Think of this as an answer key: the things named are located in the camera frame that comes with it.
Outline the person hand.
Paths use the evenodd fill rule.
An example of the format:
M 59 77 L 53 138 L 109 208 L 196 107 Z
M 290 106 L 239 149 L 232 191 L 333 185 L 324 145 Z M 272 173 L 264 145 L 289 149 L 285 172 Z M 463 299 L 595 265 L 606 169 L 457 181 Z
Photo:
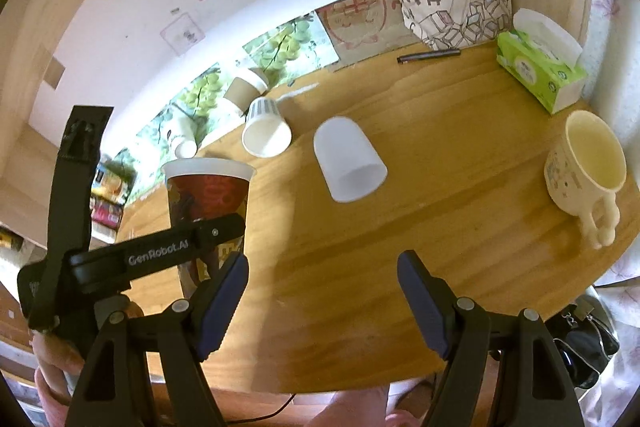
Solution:
M 67 375 L 78 376 L 85 360 L 73 343 L 53 333 L 32 331 L 32 352 L 38 362 L 35 385 L 50 426 L 64 426 L 72 401 Z

